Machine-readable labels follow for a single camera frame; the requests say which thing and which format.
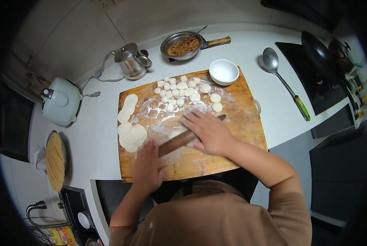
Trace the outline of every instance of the power cord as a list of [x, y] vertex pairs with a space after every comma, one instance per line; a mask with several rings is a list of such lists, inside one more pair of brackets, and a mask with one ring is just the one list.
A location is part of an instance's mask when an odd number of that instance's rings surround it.
[[[93, 75], [93, 76], [91, 76], [87, 81], [86, 81], [86, 83], [85, 83], [85, 85], [84, 85], [84, 87], [83, 87], [83, 89], [82, 89], [82, 91], [84, 91], [84, 88], [85, 88], [85, 86], [88, 84], [88, 81], [89, 80], [91, 80], [92, 78], [94, 78], [94, 79], [97, 79], [98, 81], [100, 81], [100, 82], [117, 82], [117, 81], [120, 81], [120, 80], [123, 80], [124, 78], [125, 78], [125, 76], [123, 76], [123, 77], [121, 77], [121, 78], [119, 78], [119, 79], [115, 79], [115, 80], [101, 80], [101, 79], [99, 79], [99, 77], [102, 75], [102, 73], [103, 73], [103, 71], [104, 71], [104, 63], [106, 62], [106, 60], [107, 60], [107, 58], [110, 56], [110, 55], [116, 55], [116, 52], [114, 52], [114, 51], [110, 51], [107, 55], [106, 55], [106, 57], [104, 58], [104, 60], [103, 60], [103, 63], [102, 63], [102, 67], [99, 69], [99, 70], [97, 70], [96, 72], [95, 72], [95, 75]], [[97, 97], [97, 96], [100, 96], [100, 91], [97, 91], [97, 92], [95, 92], [95, 93], [92, 93], [92, 94], [87, 94], [87, 95], [83, 95], [83, 96], [89, 96], [89, 97]]]

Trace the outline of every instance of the faucet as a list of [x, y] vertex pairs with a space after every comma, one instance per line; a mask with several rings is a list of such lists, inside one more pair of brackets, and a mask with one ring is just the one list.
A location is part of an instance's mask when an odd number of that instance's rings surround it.
[[27, 213], [27, 219], [34, 225], [37, 226], [39, 228], [53, 228], [53, 227], [61, 227], [61, 226], [69, 226], [70, 223], [69, 222], [64, 222], [64, 223], [58, 223], [58, 224], [45, 224], [45, 225], [40, 225], [37, 223], [34, 223], [31, 220], [31, 216], [30, 213], [33, 209], [47, 209], [47, 205], [45, 204], [44, 201], [38, 201], [35, 204], [31, 204], [27, 207], [26, 213]]

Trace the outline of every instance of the white countertop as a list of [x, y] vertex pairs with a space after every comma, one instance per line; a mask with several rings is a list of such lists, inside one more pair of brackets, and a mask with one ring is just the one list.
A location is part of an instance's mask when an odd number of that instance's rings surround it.
[[[189, 61], [168, 62], [163, 59], [160, 47], [148, 49], [153, 62], [150, 72], [140, 80], [124, 79], [115, 83], [103, 83], [92, 79], [85, 87], [84, 94], [100, 91], [96, 98], [85, 97], [80, 106], [77, 122], [62, 128], [50, 124], [46, 135], [56, 130], [64, 136], [71, 156], [71, 168], [66, 175], [65, 185], [82, 188], [86, 191], [89, 209], [105, 244], [108, 244], [108, 228], [97, 198], [95, 182], [90, 180], [120, 180], [117, 110], [119, 94], [122, 91], [161, 80], [165, 76], [177, 76], [195, 71], [206, 70], [216, 59], [228, 59], [240, 66], [248, 82], [253, 97], [261, 105], [261, 123], [263, 125], [268, 148], [286, 142], [322, 123], [348, 104], [343, 99], [330, 109], [314, 115], [312, 105], [292, 66], [275, 45], [275, 42], [301, 44], [301, 33], [291, 34], [272, 32], [225, 32], [204, 35], [206, 40], [226, 36], [231, 44], [201, 50]], [[273, 48], [279, 56], [279, 74], [291, 89], [300, 96], [310, 116], [305, 121], [289, 92], [279, 79], [263, 71], [257, 64], [257, 57], [267, 47]], [[106, 69], [101, 79], [114, 79], [122, 76], [119, 66]]]

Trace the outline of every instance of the brown t-shirt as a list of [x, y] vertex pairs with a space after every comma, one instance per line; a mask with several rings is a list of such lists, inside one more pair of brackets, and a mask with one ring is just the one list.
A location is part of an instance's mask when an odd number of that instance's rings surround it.
[[158, 204], [139, 228], [119, 228], [120, 245], [310, 245], [312, 224], [302, 194], [270, 200], [268, 211], [249, 204], [239, 191], [218, 181], [198, 181], [193, 194], [178, 191]]

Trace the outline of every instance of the green handle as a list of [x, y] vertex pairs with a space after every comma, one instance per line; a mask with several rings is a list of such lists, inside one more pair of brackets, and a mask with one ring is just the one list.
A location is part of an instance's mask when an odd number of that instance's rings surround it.
[[310, 115], [307, 111], [307, 109], [305, 108], [305, 105], [302, 103], [301, 99], [299, 98], [299, 96], [294, 96], [294, 101], [296, 102], [299, 110], [301, 111], [301, 114], [304, 116], [306, 121], [310, 121]]

